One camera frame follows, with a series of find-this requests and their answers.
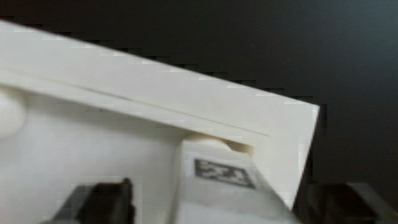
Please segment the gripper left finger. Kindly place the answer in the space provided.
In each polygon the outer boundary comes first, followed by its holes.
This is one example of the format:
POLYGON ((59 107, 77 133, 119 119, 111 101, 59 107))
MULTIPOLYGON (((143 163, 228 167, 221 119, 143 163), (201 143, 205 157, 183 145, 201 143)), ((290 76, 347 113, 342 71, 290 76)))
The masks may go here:
POLYGON ((80 185, 56 216, 41 224, 135 224, 134 183, 80 185))

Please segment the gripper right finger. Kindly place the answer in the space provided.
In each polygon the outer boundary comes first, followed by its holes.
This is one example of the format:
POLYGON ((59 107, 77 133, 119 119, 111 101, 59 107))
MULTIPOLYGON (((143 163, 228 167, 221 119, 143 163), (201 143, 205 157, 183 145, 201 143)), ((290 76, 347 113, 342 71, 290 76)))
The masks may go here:
POLYGON ((365 183, 315 184, 306 224, 398 224, 398 211, 365 183))

